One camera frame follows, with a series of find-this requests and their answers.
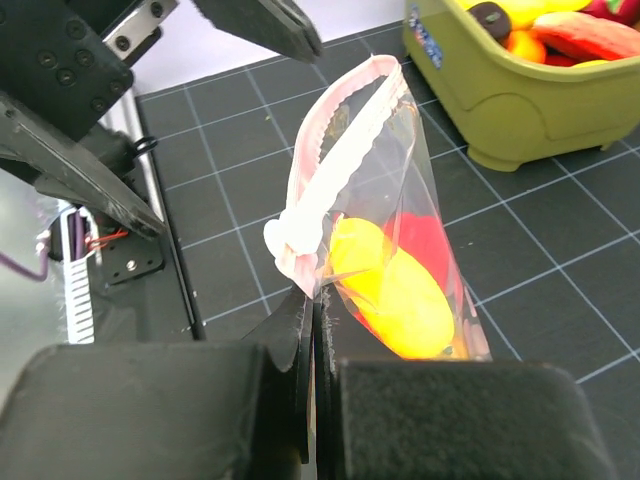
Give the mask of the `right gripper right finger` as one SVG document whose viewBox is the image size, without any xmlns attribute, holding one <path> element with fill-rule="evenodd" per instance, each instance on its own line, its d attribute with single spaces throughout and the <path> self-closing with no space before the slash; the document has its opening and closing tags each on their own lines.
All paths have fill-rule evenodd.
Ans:
<svg viewBox="0 0 640 480">
<path fill-rule="evenodd" d="M 583 391 L 556 367 L 404 361 L 323 289 L 314 308 L 321 479 L 613 479 Z"/>
</svg>

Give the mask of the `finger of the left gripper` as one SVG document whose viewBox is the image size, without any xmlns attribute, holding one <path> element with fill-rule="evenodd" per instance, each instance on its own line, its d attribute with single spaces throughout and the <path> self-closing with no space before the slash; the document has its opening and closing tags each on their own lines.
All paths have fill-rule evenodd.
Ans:
<svg viewBox="0 0 640 480">
<path fill-rule="evenodd" d="M 311 19 L 294 1 L 195 0 L 201 15 L 216 29 L 304 63 L 323 54 Z"/>
</svg>

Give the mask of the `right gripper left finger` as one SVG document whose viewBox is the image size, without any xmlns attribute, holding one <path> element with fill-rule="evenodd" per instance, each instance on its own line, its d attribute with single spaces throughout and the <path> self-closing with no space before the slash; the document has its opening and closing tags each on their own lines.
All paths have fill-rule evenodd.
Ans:
<svg viewBox="0 0 640 480">
<path fill-rule="evenodd" d="M 313 304 L 238 340 L 51 346 L 1 411 L 5 479 L 296 479 L 309 460 Z"/>
</svg>

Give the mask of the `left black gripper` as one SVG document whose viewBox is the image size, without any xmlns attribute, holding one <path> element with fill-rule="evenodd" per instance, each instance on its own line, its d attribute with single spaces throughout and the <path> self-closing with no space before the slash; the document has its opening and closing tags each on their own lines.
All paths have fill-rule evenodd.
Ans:
<svg viewBox="0 0 640 480">
<path fill-rule="evenodd" d="M 145 238 L 160 235 L 163 221 L 74 141 L 132 87 L 132 65 L 160 38 L 161 23 L 176 7 L 174 1 L 1 4 L 7 94 L 1 95 L 1 158 L 38 172 L 32 185 L 39 192 L 98 210 Z"/>
</svg>

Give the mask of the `yellow squash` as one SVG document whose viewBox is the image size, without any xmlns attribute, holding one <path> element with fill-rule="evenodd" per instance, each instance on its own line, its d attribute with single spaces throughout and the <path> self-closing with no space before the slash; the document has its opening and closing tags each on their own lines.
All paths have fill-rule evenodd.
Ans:
<svg viewBox="0 0 640 480">
<path fill-rule="evenodd" d="M 341 218 L 329 267 L 339 290 L 372 333 L 403 359 L 435 358 L 454 338 L 454 315 L 436 280 L 376 224 Z"/>
</svg>

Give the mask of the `red bell pepper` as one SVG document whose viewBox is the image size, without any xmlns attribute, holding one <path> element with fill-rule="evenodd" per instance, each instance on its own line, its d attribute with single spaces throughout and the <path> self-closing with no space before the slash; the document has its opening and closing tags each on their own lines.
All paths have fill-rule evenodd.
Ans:
<svg viewBox="0 0 640 480">
<path fill-rule="evenodd" d="M 452 256 L 438 217 L 402 212 L 389 219 L 383 231 L 390 239 L 397 235 L 398 246 L 428 270 L 446 291 Z"/>
</svg>

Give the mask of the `clear pink zip bag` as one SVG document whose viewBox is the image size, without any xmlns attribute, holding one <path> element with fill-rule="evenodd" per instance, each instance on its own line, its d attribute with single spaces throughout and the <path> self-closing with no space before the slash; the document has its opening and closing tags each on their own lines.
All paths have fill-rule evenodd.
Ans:
<svg viewBox="0 0 640 480">
<path fill-rule="evenodd" d="M 343 217 L 383 230 L 402 212 L 438 217 L 444 229 L 418 105 L 400 62 L 374 55 L 332 83 L 304 117 L 285 208 L 265 224 L 264 240 L 284 276 L 308 296 L 334 288 L 350 315 L 381 343 L 331 278 L 330 240 Z M 448 246 L 452 260 L 442 292 L 455 334 L 443 354 L 430 359 L 486 361 L 489 346 Z"/>
</svg>

